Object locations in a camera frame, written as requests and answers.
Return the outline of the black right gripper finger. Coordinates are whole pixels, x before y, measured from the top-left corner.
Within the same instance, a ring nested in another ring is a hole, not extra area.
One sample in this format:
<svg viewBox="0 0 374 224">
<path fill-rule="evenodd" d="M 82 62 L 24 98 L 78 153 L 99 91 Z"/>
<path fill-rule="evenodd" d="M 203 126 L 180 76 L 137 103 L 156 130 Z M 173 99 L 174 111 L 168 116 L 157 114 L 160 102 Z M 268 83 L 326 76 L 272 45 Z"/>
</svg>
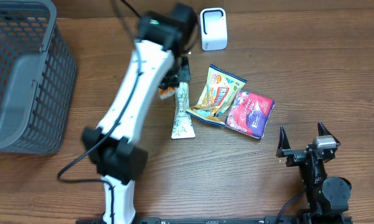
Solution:
<svg viewBox="0 0 374 224">
<path fill-rule="evenodd" d="M 327 130 L 327 128 L 324 126 L 323 122 L 319 121 L 317 123 L 317 129 L 319 136 L 331 136 L 332 134 L 330 131 Z"/>
<path fill-rule="evenodd" d="M 286 136 L 286 132 L 283 126 L 280 127 L 278 149 L 279 150 L 290 150 L 291 149 L 288 137 Z"/>
</svg>

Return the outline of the small orange tissue box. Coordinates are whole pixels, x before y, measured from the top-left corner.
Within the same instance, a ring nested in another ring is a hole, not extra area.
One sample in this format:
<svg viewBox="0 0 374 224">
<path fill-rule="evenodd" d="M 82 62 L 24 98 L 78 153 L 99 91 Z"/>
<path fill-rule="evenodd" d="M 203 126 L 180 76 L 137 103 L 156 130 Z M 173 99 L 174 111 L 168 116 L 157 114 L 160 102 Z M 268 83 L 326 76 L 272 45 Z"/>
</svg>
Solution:
<svg viewBox="0 0 374 224">
<path fill-rule="evenodd" d="M 169 98 L 169 97 L 171 97 L 175 94 L 175 88 L 169 87 L 165 90 L 159 88 L 158 89 L 158 94 L 159 94 L 159 98 L 161 100 L 164 100 L 164 99 Z"/>
</svg>

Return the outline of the beige orange snack bag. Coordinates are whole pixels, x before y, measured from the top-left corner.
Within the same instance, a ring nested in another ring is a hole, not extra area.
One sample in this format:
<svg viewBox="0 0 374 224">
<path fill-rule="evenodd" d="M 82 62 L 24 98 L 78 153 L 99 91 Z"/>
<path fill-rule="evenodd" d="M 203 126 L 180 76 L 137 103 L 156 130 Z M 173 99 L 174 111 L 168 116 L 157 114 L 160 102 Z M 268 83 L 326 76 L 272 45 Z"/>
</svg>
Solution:
<svg viewBox="0 0 374 224">
<path fill-rule="evenodd" d="M 245 79 L 211 64 L 198 103 L 186 109 L 186 113 L 204 123 L 225 126 L 220 116 L 229 109 L 237 93 L 246 83 Z"/>
</svg>

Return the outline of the pink purple pad package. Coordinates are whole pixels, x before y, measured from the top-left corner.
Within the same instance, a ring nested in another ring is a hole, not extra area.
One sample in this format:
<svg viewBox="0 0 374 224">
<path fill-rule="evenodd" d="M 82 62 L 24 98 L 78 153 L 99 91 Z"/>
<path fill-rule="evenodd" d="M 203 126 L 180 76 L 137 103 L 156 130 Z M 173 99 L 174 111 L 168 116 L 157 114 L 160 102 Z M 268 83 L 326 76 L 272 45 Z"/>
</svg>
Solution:
<svg viewBox="0 0 374 224">
<path fill-rule="evenodd" d="M 273 107 L 273 99 L 240 90 L 227 116 L 226 126 L 261 139 Z"/>
</svg>

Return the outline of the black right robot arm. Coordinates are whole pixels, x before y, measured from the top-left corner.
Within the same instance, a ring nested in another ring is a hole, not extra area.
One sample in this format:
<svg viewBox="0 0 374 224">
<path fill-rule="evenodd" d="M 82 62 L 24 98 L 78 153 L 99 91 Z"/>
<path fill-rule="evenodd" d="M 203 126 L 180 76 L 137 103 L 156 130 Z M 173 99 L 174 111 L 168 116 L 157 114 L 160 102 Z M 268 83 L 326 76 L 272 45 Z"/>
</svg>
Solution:
<svg viewBox="0 0 374 224">
<path fill-rule="evenodd" d="M 343 177 L 329 177 L 324 164 L 335 158 L 340 141 L 322 122 L 317 123 L 319 135 L 305 149 L 292 150 L 284 128 L 280 127 L 277 157 L 286 158 L 286 166 L 298 167 L 304 190 L 290 199 L 279 211 L 275 222 L 284 223 L 352 223 L 345 218 L 352 185 Z M 307 208 L 296 216 L 283 218 L 285 209 L 297 199 L 306 196 Z"/>
</svg>

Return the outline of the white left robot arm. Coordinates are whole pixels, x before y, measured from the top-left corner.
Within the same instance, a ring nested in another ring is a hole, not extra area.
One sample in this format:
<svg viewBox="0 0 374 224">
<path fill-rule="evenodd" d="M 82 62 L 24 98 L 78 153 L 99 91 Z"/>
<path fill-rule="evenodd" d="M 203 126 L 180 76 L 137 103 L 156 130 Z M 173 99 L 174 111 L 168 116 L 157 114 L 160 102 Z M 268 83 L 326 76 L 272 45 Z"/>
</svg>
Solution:
<svg viewBox="0 0 374 224">
<path fill-rule="evenodd" d="M 197 25 L 194 10 L 178 3 L 168 16 L 148 11 L 140 17 L 128 70 L 117 95 L 95 129 L 85 128 L 82 143 L 105 190 L 100 223 L 132 223 L 134 185 L 147 151 L 137 146 L 158 89 L 177 87 L 182 56 Z"/>
</svg>

